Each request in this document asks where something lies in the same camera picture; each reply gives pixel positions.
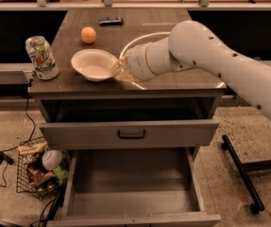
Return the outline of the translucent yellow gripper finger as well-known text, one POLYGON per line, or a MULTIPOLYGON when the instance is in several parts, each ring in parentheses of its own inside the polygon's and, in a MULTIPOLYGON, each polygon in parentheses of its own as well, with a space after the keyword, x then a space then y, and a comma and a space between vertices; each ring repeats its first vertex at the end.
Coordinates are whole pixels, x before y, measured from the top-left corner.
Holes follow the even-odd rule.
POLYGON ((114 74, 118 74, 121 72, 126 72, 128 69, 128 65, 127 65, 127 57, 124 56, 122 58, 120 58, 114 65, 112 68, 112 72, 114 74))
POLYGON ((116 80, 120 80, 122 82, 137 82, 138 80, 132 76, 131 73, 121 71, 115 77, 116 80))

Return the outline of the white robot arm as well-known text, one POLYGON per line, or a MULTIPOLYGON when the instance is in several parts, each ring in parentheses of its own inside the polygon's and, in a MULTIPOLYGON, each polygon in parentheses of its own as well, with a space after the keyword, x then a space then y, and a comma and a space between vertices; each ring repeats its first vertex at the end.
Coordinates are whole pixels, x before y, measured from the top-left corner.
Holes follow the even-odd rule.
POLYGON ((181 22, 165 38, 130 48, 114 64, 116 77, 124 81, 191 68, 220 78, 271 121, 271 66, 232 50, 199 22, 181 22))

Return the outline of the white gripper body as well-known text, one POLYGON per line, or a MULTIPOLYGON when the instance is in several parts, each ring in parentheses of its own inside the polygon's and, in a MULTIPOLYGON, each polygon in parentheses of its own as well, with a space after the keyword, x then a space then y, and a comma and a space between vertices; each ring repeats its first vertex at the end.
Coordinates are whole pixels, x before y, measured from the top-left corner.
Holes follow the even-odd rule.
POLYGON ((139 81, 148 81, 156 75, 148 66, 146 51, 148 44, 135 45, 127 52, 127 66, 134 78, 139 81))

